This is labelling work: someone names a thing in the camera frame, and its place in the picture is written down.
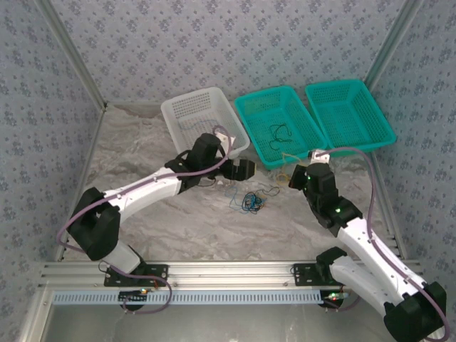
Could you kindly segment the teal perforated plastic basket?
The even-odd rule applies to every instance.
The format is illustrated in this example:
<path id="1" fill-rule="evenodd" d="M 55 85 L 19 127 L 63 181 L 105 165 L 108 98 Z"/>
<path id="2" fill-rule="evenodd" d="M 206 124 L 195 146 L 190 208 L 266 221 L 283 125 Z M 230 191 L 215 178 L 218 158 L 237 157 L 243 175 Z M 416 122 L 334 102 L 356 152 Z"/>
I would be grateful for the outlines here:
<path id="1" fill-rule="evenodd" d="M 296 91 L 279 86 L 240 96 L 235 107 L 268 170 L 304 159 L 326 141 Z"/>
<path id="2" fill-rule="evenodd" d="M 372 152 L 395 142 L 393 129 L 363 81 L 312 83 L 305 94 L 326 150 L 354 147 Z"/>

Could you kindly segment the aluminium frame post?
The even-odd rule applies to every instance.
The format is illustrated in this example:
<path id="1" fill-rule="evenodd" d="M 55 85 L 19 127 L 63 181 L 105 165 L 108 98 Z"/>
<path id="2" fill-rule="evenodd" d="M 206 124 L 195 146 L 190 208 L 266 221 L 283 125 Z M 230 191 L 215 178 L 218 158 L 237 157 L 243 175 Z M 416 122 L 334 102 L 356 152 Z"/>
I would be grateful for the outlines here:
<path id="1" fill-rule="evenodd" d="M 386 39 L 380 47 L 380 50 L 364 79 L 364 83 L 370 92 L 375 89 L 381 75 L 390 63 L 395 50 L 400 45 L 400 42 L 410 28 L 424 2 L 425 0 L 404 1 Z"/>
<path id="2" fill-rule="evenodd" d="M 76 72 L 79 80 L 83 84 L 87 91 L 90 99 L 93 101 L 95 106 L 100 109 L 105 109 L 105 101 L 98 90 L 95 81 L 92 78 L 89 70 L 87 69 L 82 55 L 78 52 L 78 49 L 72 41 L 64 22 L 60 19 L 57 11 L 50 0 L 33 0 L 38 10 L 40 11 L 45 22 L 48 24 L 53 36 L 59 43 L 60 47 L 66 55 L 69 63 L 73 70 Z"/>

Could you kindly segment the small circuit board with LED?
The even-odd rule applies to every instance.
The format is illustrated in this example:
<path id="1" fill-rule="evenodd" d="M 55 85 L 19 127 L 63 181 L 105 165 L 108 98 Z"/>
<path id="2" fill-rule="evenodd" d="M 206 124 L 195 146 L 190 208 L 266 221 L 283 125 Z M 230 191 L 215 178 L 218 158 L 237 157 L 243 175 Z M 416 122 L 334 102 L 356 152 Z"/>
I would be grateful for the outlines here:
<path id="1" fill-rule="evenodd" d="M 147 301 L 147 293 L 141 290 L 120 291 L 118 294 L 118 302 L 121 307 L 125 307 L 129 311 L 137 311 L 141 309 Z"/>
<path id="2" fill-rule="evenodd" d="M 321 291 L 323 301 L 320 306 L 325 309 L 340 310 L 345 302 L 351 297 L 351 292 L 344 291 Z"/>

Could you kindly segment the grey metal base panel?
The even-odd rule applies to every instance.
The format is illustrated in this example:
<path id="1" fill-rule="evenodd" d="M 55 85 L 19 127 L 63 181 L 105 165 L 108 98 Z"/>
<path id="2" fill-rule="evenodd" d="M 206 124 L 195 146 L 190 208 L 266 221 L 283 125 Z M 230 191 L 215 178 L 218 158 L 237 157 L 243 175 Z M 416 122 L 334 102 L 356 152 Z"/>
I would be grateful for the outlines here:
<path id="1" fill-rule="evenodd" d="M 320 304 L 54 305 L 34 298 L 19 342 L 395 342 L 369 304 L 326 310 Z"/>

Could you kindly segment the white perforated plastic basket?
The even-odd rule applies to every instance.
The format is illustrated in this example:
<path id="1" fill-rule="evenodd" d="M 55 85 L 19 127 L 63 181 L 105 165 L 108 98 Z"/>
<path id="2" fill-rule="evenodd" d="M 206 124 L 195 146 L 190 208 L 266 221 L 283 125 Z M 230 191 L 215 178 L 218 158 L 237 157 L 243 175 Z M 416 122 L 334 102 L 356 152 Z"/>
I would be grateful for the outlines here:
<path id="1" fill-rule="evenodd" d="M 166 100 L 161 112 L 178 152 L 189 150 L 203 133 L 211 133 L 216 125 L 227 129 L 235 137 L 229 154 L 238 157 L 250 145 L 250 139 L 232 105 L 216 87 L 196 90 Z"/>

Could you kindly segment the long aluminium mounting rail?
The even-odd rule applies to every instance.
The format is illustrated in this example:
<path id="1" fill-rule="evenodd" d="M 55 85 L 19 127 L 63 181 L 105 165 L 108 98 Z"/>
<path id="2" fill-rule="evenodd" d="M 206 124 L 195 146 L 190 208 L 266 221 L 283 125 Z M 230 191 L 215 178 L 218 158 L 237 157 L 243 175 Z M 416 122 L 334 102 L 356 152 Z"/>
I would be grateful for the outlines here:
<path id="1" fill-rule="evenodd" d="M 282 290 L 295 287 L 295 261 L 165 261 L 167 281 L 182 290 Z M 37 280 L 51 289 L 100 289 L 107 264 L 48 262 Z"/>

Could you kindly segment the aluminium table side rail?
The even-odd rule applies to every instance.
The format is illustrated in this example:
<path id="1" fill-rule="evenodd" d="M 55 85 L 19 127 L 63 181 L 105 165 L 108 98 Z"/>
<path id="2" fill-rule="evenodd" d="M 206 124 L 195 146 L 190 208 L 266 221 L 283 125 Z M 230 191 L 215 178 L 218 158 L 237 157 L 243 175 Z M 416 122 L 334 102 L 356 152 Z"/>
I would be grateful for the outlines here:
<path id="1" fill-rule="evenodd" d="M 401 234 L 398 221 L 393 212 L 392 201 L 384 182 L 380 164 L 374 152 L 369 153 L 373 165 L 375 180 L 375 207 L 373 213 L 373 229 L 378 236 L 385 239 L 385 243 L 403 260 L 408 259 L 408 253 Z"/>
<path id="2" fill-rule="evenodd" d="M 82 195 L 82 193 L 84 191 L 84 188 L 85 188 L 85 185 L 86 185 L 86 181 L 88 179 L 88 173 L 89 173 L 89 170 L 90 170 L 90 164 L 91 164 L 91 161 L 93 159 L 93 154 L 94 154 L 96 145 L 98 143 L 100 130 L 101 130 L 101 127 L 102 127 L 102 124 L 103 124 L 103 118 L 104 118 L 105 113 L 107 111 L 107 106 L 108 105 L 105 104 L 104 107 L 99 112 L 100 116 L 99 116 L 98 121 L 96 123 L 95 130 L 94 130 L 94 133 L 93 133 L 93 136 L 92 136 L 89 148 L 88 148 L 88 152 L 87 152 L 87 154 L 85 156 L 85 162 L 84 162 L 83 169 L 82 169 L 82 172 L 81 172 L 81 178 L 79 179 L 78 186 L 76 188 L 76 194 L 75 194 L 75 197 L 73 198 L 73 201 L 71 202 L 70 210 L 69 210 L 69 213 L 68 213 L 68 217 L 67 217 L 67 219 L 65 220 L 65 222 L 63 224 L 66 224 L 68 222 L 68 220 L 72 217 L 74 209 L 76 208 L 76 205 L 78 204 L 78 201 L 79 201 L 79 199 L 80 199 L 80 197 L 81 197 L 81 195 Z M 57 244 L 57 250 L 56 250 L 55 256 L 53 258 L 54 261 L 61 261 L 63 259 L 63 255 L 64 255 L 65 250 L 66 250 L 66 248 L 60 242 L 58 242 L 58 237 L 61 238 L 61 237 L 65 237 L 65 236 L 68 235 L 63 230 L 63 228 L 64 227 L 61 227 L 58 230 L 56 238 L 55 238 L 56 244 Z"/>

